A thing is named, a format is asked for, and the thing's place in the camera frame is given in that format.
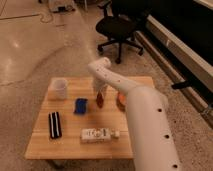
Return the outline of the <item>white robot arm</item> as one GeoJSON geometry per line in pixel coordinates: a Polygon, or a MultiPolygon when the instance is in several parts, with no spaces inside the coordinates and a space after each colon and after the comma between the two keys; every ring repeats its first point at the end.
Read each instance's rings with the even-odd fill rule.
{"type": "Polygon", "coordinates": [[[136,171],[182,171],[166,116],[167,97],[157,89],[112,72],[107,57],[88,64],[95,90],[104,84],[126,96],[126,120],[136,171]]]}

